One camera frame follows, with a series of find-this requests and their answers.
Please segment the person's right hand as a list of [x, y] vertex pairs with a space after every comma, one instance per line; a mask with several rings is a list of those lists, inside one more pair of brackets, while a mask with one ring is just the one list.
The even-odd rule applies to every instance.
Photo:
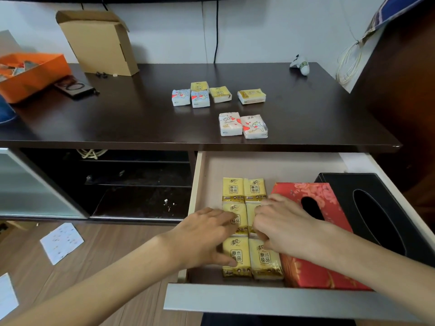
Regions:
[[275, 252], [326, 267], [330, 225], [286, 197], [272, 195], [255, 208], [253, 228], [259, 239], [260, 231], [270, 238]]

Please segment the person's left hand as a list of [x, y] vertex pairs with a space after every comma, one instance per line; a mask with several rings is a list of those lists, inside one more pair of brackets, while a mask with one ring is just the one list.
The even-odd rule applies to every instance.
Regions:
[[231, 224], [232, 212], [206, 207], [188, 215], [172, 230], [161, 235], [168, 264], [175, 270], [211, 265], [211, 252], [232, 236], [237, 225]]

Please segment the person's left forearm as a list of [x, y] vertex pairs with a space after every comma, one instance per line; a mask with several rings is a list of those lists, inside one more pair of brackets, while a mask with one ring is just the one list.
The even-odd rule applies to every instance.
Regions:
[[128, 301], [175, 271], [177, 263], [171, 261], [168, 234], [156, 235], [4, 326], [99, 326]]

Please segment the person's right forearm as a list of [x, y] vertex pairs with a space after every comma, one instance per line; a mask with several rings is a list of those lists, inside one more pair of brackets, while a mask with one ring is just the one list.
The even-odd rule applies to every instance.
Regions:
[[316, 263], [369, 286], [435, 326], [435, 268], [333, 224], [319, 225], [315, 237]]

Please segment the white pull-out drawer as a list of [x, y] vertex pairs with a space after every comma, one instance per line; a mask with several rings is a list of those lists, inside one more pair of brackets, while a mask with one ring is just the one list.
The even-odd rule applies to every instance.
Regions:
[[[435, 234], [368, 153], [198, 152], [188, 214], [221, 207], [222, 178], [264, 178], [270, 193], [276, 182], [308, 182], [320, 173], [374, 173], [394, 196], [422, 239], [435, 253]], [[414, 322], [405, 308], [373, 291], [287, 288], [222, 276], [219, 266], [180, 271], [167, 286], [164, 309], [335, 319]]]

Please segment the red floral tissue box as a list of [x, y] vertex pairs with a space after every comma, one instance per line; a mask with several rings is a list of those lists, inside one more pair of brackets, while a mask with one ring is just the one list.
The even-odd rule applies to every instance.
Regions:
[[[315, 219], [332, 223], [351, 233], [353, 230], [329, 183], [277, 182], [273, 194], [296, 202]], [[280, 254], [285, 282], [291, 287], [328, 290], [372, 291], [354, 279], [303, 259]]]

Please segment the rows of yellow tissue packets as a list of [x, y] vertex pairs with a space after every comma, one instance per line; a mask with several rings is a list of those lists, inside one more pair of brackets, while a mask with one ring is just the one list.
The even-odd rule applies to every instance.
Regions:
[[[262, 201], [267, 197], [264, 179], [223, 178], [222, 202]], [[230, 255], [237, 266], [224, 266], [223, 277], [253, 278], [281, 281], [284, 279], [280, 255], [263, 249], [263, 241], [249, 236], [232, 235], [222, 243], [224, 254]]]

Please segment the person's dark trousers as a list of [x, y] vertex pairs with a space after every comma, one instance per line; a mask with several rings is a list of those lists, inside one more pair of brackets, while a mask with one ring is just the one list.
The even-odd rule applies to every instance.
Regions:
[[206, 312], [200, 326], [356, 326], [353, 319]]

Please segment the black leather tissue box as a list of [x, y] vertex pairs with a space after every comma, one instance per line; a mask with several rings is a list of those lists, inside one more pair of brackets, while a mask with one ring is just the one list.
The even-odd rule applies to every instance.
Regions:
[[374, 173], [320, 173], [331, 186], [355, 235], [435, 268], [435, 252]]

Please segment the blue white tissue pack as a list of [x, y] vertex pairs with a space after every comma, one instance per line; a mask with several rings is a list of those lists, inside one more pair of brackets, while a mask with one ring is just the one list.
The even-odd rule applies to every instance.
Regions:
[[191, 90], [191, 105], [194, 109], [210, 107], [209, 92]]
[[172, 104], [173, 106], [184, 106], [191, 104], [191, 90], [190, 89], [174, 89], [172, 91]]

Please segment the white printed paper sheet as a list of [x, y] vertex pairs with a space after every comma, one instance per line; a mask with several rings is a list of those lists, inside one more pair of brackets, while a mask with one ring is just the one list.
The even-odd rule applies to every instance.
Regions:
[[63, 223], [44, 236], [40, 243], [52, 265], [73, 252], [84, 239], [72, 223]]
[[10, 276], [0, 276], [0, 321], [19, 306]]

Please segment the dark brown TV cabinet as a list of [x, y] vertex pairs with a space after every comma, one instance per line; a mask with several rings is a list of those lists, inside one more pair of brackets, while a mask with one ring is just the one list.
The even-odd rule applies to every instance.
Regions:
[[[0, 147], [163, 151], [395, 153], [400, 141], [318, 63], [307, 77], [287, 63], [141, 64], [132, 77], [98, 78], [71, 65], [100, 94], [73, 100], [47, 88], [15, 107], [0, 125]], [[261, 88], [266, 102], [174, 107], [170, 93], [195, 80], [234, 94]], [[268, 138], [222, 137], [219, 114], [261, 115]]]

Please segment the striped blue cloth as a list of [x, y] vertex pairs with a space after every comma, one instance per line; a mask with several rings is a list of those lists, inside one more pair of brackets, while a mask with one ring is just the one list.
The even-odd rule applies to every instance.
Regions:
[[424, 0], [384, 0], [368, 25], [365, 36], [375, 32], [389, 21], [405, 14], [423, 1]]

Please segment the orange storage box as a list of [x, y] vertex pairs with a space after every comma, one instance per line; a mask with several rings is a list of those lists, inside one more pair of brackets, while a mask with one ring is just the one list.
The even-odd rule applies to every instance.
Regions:
[[[39, 66], [13, 76], [14, 68], [26, 60]], [[0, 56], [0, 94], [9, 104], [16, 104], [71, 74], [63, 54], [10, 53]]]

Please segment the silver foil packet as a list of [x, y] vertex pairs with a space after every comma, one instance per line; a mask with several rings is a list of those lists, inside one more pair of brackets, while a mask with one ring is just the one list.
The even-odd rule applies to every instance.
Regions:
[[12, 72], [13, 76], [18, 76], [26, 71], [29, 71], [35, 67], [38, 67], [39, 64], [32, 61], [24, 61], [20, 65], [16, 66]]

